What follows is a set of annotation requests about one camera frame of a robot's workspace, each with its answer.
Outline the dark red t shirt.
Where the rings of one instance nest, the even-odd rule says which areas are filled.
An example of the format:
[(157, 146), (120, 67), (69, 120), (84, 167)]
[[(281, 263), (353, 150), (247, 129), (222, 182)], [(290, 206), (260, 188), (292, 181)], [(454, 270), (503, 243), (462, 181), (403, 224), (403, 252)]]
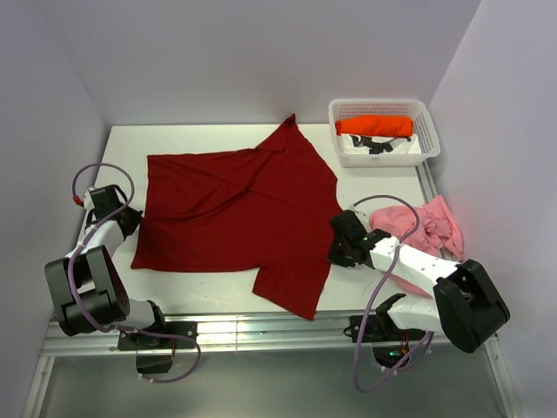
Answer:
[(255, 270), (257, 296), (314, 318), (340, 206), (336, 176), (295, 117), (253, 148), (150, 155), (147, 179), (133, 268)]

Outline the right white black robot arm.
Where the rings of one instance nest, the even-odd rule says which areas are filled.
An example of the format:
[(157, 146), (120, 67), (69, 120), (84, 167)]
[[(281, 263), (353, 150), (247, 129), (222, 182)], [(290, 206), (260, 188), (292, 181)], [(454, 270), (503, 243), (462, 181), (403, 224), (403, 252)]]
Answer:
[(368, 316), (353, 317), (349, 327), (353, 341), (420, 340), (431, 332), (470, 354), (510, 321), (506, 302), (478, 261), (443, 260), (380, 229), (368, 232), (351, 210), (331, 219), (330, 225), (332, 264), (367, 266), (421, 291), (396, 293)]

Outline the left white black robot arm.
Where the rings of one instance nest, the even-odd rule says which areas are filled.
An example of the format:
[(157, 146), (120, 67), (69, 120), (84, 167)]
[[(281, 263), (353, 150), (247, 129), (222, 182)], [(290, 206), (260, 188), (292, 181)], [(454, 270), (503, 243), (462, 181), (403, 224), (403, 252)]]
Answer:
[(75, 288), (90, 316), (104, 328), (129, 327), (148, 347), (161, 347), (170, 336), (160, 308), (151, 300), (132, 300), (112, 261), (116, 250), (140, 225), (142, 213), (124, 205), (118, 185), (90, 188), (83, 198), (87, 211), (84, 234), (90, 240), (44, 267), (55, 318), (65, 334), (97, 330), (84, 316), (71, 291)]

